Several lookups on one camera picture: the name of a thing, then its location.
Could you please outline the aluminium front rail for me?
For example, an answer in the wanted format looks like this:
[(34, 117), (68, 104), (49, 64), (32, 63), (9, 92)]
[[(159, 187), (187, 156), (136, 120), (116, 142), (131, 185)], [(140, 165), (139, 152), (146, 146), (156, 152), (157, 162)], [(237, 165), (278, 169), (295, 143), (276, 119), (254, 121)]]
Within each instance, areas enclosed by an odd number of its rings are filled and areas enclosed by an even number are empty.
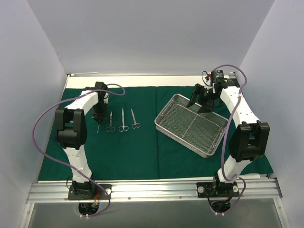
[[(265, 175), (250, 174), (237, 181), (242, 198), (275, 199), (283, 195), (277, 179)], [(111, 202), (145, 201), (189, 201), (198, 200), (198, 182), (211, 182), (212, 177), (162, 179), (162, 180), (118, 180), (108, 181), (111, 188)], [(65, 181), (40, 181), (32, 184), (27, 203), (70, 203)]]

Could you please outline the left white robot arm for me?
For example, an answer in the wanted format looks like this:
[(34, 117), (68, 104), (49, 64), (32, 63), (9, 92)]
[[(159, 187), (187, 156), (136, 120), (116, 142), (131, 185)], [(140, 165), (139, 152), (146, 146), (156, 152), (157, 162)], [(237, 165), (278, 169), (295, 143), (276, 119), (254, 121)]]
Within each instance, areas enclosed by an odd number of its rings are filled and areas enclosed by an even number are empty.
[(74, 100), (64, 108), (55, 111), (56, 140), (68, 156), (72, 169), (72, 191), (84, 199), (91, 199), (96, 193), (96, 186), (79, 174), (92, 178), (88, 166), (85, 142), (87, 140), (86, 114), (92, 110), (92, 119), (101, 124), (107, 114), (109, 93), (103, 82), (96, 82), (94, 87), (86, 87), (81, 98)]

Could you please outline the steel surgical scissors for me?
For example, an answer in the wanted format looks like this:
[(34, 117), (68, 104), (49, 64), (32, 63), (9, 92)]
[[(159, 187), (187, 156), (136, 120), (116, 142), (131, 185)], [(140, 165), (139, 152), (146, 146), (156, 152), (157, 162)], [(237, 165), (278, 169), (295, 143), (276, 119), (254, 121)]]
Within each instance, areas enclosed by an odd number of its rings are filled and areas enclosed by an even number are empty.
[(140, 123), (138, 123), (138, 122), (136, 121), (136, 118), (135, 118), (133, 109), (131, 109), (131, 114), (132, 114), (132, 118), (133, 118), (132, 128), (133, 128), (133, 129), (140, 128), (141, 125), (140, 125)]

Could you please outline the steel forceps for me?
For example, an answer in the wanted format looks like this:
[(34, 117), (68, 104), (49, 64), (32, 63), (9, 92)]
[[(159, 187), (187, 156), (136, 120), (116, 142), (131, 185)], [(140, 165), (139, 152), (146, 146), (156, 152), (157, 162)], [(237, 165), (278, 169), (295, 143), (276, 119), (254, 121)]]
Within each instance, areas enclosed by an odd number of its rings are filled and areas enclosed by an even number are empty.
[(129, 127), (125, 124), (124, 109), (122, 108), (122, 125), (119, 127), (119, 131), (126, 132), (128, 130), (129, 130)]

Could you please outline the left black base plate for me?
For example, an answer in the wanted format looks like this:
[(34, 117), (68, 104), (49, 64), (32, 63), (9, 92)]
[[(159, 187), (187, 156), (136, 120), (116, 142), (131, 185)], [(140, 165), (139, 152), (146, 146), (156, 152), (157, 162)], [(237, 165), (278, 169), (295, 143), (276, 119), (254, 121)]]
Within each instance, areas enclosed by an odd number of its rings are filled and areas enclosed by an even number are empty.
[(68, 186), (68, 200), (107, 200), (108, 196), (105, 192), (98, 186), (94, 185), (92, 182), (79, 183), (73, 181), (70, 186)]

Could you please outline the wire mesh instrument tray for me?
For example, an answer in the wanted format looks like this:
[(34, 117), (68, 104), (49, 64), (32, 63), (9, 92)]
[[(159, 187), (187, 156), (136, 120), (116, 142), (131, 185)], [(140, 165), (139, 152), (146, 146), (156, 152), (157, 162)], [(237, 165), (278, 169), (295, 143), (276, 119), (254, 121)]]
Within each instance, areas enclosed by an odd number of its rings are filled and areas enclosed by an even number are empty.
[(213, 156), (228, 119), (215, 112), (199, 113), (201, 105), (187, 107), (188, 102), (188, 98), (174, 94), (156, 116), (156, 129), (203, 158)]

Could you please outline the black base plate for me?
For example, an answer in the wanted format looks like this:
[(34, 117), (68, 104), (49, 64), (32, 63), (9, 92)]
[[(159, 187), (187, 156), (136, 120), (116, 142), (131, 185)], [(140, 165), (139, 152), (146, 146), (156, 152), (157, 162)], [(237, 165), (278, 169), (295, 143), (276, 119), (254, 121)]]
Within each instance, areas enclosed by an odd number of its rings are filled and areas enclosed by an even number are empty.
[(238, 185), (236, 182), (197, 182), (196, 187), (199, 198), (230, 198), (239, 196)]
[(79, 183), (73, 181), (70, 186), (68, 186), (68, 200), (107, 200), (108, 196), (105, 192), (98, 186), (94, 185), (92, 182)]

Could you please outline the steel clamp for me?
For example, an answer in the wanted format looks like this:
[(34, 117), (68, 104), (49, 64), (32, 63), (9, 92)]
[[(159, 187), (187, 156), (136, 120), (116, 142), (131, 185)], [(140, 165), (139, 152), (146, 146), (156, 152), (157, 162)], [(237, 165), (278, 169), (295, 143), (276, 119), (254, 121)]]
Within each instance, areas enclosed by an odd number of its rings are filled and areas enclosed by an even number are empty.
[(106, 132), (114, 132), (115, 127), (113, 126), (113, 113), (110, 112), (110, 117), (109, 117), (109, 126), (106, 127)]

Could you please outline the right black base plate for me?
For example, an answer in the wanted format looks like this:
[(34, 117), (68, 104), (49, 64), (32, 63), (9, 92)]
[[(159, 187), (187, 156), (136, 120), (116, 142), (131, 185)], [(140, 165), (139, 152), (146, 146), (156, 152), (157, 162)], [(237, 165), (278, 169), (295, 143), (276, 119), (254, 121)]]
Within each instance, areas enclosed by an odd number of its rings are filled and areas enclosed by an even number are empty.
[(238, 185), (236, 182), (197, 182), (196, 187), (199, 198), (230, 198), (239, 196)]

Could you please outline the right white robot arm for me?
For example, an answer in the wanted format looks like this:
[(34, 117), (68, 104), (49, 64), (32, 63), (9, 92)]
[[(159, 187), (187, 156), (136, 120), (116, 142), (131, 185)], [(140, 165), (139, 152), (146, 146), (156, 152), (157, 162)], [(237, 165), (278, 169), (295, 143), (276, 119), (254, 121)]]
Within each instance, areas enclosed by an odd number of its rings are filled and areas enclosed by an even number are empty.
[(270, 133), (270, 126), (264, 123), (252, 112), (240, 85), (235, 79), (215, 80), (209, 88), (200, 84), (194, 86), (187, 106), (196, 101), (201, 108), (199, 113), (213, 111), (214, 102), (220, 99), (230, 112), (227, 125), (235, 124), (235, 131), (228, 140), (224, 134), (222, 152), (229, 151), (227, 159), (221, 155), (221, 167), (217, 172), (218, 180), (212, 182), (211, 190), (216, 196), (222, 196), (228, 191), (228, 184), (233, 183), (241, 172), (253, 161), (265, 154)]

